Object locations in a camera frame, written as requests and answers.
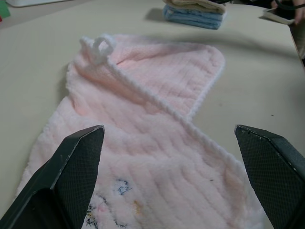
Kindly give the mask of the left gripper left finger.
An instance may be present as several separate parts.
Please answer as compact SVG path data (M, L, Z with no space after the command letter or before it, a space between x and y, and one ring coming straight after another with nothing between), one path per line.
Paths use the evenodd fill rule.
M67 136L0 220L2 229L80 229L92 197L104 139L93 126Z

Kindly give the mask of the person's bare hand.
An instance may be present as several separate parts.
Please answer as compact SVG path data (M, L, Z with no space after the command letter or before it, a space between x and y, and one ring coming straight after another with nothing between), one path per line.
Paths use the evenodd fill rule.
M294 6L303 5L305 0L292 0ZM305 19L305 8L298 8L295 10L295 24L299 24Z

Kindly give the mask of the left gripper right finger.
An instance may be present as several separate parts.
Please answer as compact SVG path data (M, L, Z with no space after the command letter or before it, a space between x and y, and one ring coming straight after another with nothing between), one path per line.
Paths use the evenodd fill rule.
M305 227L305 158L284 137L237 125L235 136L252 188L275 229Z

